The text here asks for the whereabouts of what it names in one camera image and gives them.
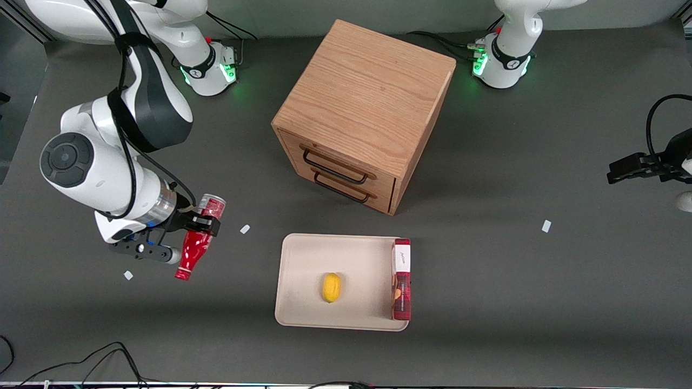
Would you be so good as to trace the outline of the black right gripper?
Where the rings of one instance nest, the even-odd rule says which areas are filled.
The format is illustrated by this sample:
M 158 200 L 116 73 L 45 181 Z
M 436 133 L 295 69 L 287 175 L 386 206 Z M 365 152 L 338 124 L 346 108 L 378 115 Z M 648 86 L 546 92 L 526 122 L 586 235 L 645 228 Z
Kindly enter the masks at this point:
M 163 224 L 158 226 L 160 231 L 158 241 L 162 242 L 168 232 L 186 230 L 190 232 L 200 232 L 206 236 L 216 237 L 221 227 L 221 222 L 212 215 L 193 215 L 191 210 L 176 209 L 173 214 L 166 219 Z

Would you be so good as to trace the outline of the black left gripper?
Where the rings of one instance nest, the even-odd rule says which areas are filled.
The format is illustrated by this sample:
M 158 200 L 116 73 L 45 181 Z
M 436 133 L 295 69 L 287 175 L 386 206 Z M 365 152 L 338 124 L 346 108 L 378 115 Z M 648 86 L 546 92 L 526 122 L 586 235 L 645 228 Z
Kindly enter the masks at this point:
M 691 175 L 684 169 L 683 163 L 690 157 L 691 153 L 691 129 L 678 133 L 668 142 L 663 152 L 657 153 L 660 162 L 670 172 L 669 175 L 661 174 L 660 182 L 668 182 L 675 179 L 681 182 L 691 182 Z M 632 155 L 620 158 L 609 164 L 607 173 L 608 184 L 617 184 L 625 180 L 629 175 L 632 177 L 655 177 L 660 174 L 660 168 L 651 155 L 646 153 L 633 153 Z

